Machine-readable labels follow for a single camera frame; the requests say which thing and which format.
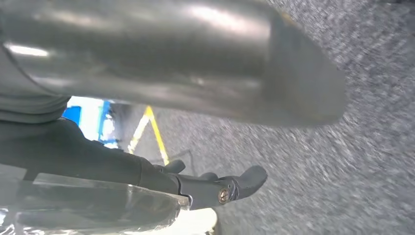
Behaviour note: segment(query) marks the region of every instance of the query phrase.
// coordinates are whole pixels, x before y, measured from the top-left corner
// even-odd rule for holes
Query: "bolt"
[[[229,191],[227,188],[223,188],[219,191],[219,202],[221,204],[227,203],[229,200]]]

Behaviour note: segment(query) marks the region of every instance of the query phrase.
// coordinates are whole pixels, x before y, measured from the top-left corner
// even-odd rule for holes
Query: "yellow road marking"
[[[169,164],[169,158],[164,147],[163,139],[161,138],[160,130],[156,122],[156,118],[154,117],[153,109],[150,106],[147,106],[143,117],[141,118],[140,122],[138,123],[138,127],[133,134],[133,138],[128,145],[128,152],[133,154],[136,146],[144,132],[145,127],[147,126],[148,122],[150,121],[151,126],[153,127],[154,135],[156,136],[157,145],[159,146],[159,150],[161,153],[161,157],[163,158],[164,165]]]

